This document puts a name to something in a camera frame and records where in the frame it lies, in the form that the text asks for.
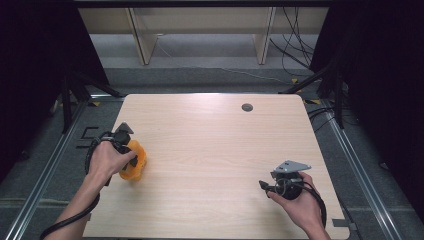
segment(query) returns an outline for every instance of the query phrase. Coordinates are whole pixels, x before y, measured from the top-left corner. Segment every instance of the metal frame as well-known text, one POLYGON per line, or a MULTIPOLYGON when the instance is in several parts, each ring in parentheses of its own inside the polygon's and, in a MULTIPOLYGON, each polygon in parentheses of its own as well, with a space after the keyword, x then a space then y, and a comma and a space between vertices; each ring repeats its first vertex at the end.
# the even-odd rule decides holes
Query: metal frame
MULTIPOLYGON (((322 100, 324 107, 331 107, 327 100, 322 100)), ((401 232, 397 228, 393 217, 387 210, 383 200, 380 198, 377 190, 369 178, 364 166, 362 165, 355 149, 349 141, 345 131, 338 127, 336 120, 334 120, 333 113, 326 113, 328 121, 330 121, 331 128, 346 155, 346 158, 355 174, 359 185, 364 192, 365 198, 368 200, 375 217, 380 224, 380 227, 386 236, 386 239, 403 239, 401 232)))
POLYGON ((22 238, 32 216, 34 215, 35 210, 37 209, 38 202, 40 201, 45 189, 47 188, 50 182, 50 179, 52 178, 57 166, 59 165, 60 159, 65 151, 65 148, 72 134, 75 131, 75 126, 78 123, 78 120, 84 112, 86 106, 87 102, 81 102, 78 104, 73 114, 73 118, 75 119, 75 121, 73 121, 73 123, 70 125, 68 131, 62 134, 62 136, 60 137, 52 155, 50 156, 49 161, 47 162, 43 172, 37 180, 37 183, 32 189, 32 192, 25 201, 24 206, 19 211, 19 214, 13 221, 11 227, 9 228, 9 231, 6 235, 6 239, 15 240, 22 238))

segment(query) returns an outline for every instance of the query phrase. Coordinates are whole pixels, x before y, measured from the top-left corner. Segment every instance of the black circular hole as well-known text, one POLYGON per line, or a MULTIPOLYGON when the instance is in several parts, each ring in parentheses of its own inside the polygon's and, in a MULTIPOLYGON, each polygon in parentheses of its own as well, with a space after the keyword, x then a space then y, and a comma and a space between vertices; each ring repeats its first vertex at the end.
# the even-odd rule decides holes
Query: black circular hole
POLYGON ((245 103, 243 105, 241 105, 241 109, 243 109, 243 111, 245 112, 250 112, 253 110, 253 106, 250 103, 245 103))

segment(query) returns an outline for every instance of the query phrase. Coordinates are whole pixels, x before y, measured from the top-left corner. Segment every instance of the wrist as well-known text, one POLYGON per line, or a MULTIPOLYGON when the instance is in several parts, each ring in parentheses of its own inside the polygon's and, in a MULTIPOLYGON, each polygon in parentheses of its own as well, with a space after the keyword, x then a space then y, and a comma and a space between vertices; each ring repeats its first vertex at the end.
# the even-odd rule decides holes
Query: wrist
POLYGON ((330 236, 328 235, 327 231, 325 231, 324 226, 322 224, 305 227, 303 230, 305 231, 306 235, 308 235, 308 238, 311 240, 330 239, 330 236))
POLYGON ((87 186, 90 190, 100 192, 100 190, 104 187, 108 178, 105 176, 88 174, 84 178, 83 185, 87 186))

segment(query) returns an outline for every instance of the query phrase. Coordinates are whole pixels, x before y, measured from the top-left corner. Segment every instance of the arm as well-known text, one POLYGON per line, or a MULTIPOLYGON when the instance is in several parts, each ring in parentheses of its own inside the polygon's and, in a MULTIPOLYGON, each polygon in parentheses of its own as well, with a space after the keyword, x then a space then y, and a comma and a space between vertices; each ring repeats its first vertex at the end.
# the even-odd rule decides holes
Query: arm
MULTIPOLYGON (((312 178, 306 173, 299 172, 303 181, 311 184, 312 178)), ((315 198, 308 192, 302 191, 294 200, 287 200, 274 192, 268 192, 268 196, 280 204, 287 212, 291 220, 305 231, 311 240, 328 240, 330 236, 325 231, 321 222, 321 210, 315 198)))
MULTIPOLYGON (((71 202, 56 220, 57 222, 70 218, 86 209, 100 193, 109 178, 119 172, 129 160, 135 157, 135 152, 120 154, 108 141, 101 142, 95 149, 90 162, 90 170, 84 181, 72 198, 71 202)), ((82 239, 89 215, 67 225, 45 239, 82 239)))

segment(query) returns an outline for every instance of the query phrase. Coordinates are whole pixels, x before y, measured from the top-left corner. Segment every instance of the wooden table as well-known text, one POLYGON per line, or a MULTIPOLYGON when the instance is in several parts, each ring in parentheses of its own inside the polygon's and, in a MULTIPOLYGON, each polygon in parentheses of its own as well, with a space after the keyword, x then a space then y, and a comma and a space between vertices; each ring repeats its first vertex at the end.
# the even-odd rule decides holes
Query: wooden table
POLYGON ((273 183, 270 171, 293 160, 312 166, 331 238, 348 238, 348 228, 333 227, 344 217, 299 96, 129 95, 114 129, 123 121, 147 165, 139 182, 113 176, 85 237, 305 239, 258 183, 273 183))

